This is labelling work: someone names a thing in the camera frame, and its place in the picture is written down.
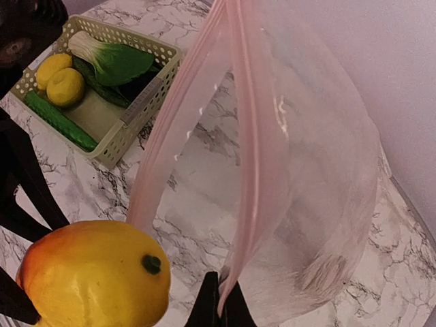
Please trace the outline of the clear zip top bag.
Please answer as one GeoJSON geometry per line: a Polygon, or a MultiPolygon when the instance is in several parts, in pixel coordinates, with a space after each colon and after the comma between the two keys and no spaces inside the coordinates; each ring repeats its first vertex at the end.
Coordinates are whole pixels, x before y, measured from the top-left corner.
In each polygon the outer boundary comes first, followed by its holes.
{"type": "Polygon", "coordinates": [[[159,111],[127,221],[150,230],[167,179],[225,73],[240,147],[234,241],[217,314],[236,283],[256,323],[279,324],[341,292],[367,241],[379,134],[337,58],[292,1],[215,1],[159,111]]]}

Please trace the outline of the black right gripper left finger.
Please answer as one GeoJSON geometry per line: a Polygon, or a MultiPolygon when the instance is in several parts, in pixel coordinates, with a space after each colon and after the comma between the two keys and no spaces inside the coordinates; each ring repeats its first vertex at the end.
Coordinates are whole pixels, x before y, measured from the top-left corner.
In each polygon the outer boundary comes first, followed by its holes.
{"type": "Polygon", "coordinates": [[[207,272],[185,327],[218,327],[219,279],[217,272],[207,272]]]}

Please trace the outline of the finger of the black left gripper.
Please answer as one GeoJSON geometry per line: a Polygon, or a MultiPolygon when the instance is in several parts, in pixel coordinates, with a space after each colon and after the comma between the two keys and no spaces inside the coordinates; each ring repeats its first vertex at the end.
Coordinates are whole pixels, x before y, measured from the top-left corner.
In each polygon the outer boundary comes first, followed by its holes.
{"type": "Polygon", "coordinates": [[[1,268],[1,314],[24,322],[36,325],[40,320],[33,303],[18,284],[1,268]]]}
{"type": "Polygon", "coordinates": [[[23,238],[43,238],[69,224],[53,198],[29,135],[1,111],[1,226],[23,238]],[[16,202],[21,186],[48,224],[43,226],[16,202]]]}

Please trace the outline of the green bok choy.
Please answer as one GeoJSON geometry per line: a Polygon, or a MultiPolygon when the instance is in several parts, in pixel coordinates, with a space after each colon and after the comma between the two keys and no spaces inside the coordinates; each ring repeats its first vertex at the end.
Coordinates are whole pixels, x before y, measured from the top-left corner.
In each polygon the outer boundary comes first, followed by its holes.
{"type": "Polygon", "coordinates": [[[75,33],[68,41],[70,52],[90,63],[97,81],[107,87],[127,84],[147,73],[155,62],[148,52],[126,44],[113,44],[96,40],[86,31],[75,33]]]}

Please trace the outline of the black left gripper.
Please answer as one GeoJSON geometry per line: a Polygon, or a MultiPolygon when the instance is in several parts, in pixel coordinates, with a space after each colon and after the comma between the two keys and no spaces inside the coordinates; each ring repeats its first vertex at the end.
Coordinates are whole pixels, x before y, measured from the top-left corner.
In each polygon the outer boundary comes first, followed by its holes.
{"type": "Polygon", "coordinates": [[[1,69],[26,68],[62,34],[67,9],[58,0],[1,0],[1,69]]]}

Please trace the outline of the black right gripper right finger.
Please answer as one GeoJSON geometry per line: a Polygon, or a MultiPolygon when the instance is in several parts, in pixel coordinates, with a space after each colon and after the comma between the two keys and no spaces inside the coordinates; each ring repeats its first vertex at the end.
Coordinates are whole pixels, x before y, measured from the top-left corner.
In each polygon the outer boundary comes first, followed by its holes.
{"type": "Polygon", "coordinates": [[[236,283],[225,301],[223,327],[257,327],[254,322],[239,283],[236,283]]]}

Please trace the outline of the yellow lemon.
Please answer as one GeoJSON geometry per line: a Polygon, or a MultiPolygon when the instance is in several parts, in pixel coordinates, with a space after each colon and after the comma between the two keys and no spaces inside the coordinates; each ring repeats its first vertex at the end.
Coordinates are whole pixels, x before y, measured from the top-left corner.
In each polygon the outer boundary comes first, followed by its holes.
{"type": "Polygon", "coordinates": [[[71,55],[59,53],[49,56],[37,69],[37,88],[45,91],[51,77],[58,71],[69,67],[72,67],[71,55]]]}
{"type": "Polygon", "coordinates": [[[60,108],[77,104],[83,98],[84,91],[85,81],[82,74],[70,67],[55,73],[46,87],[49,102],[60,108]]]}

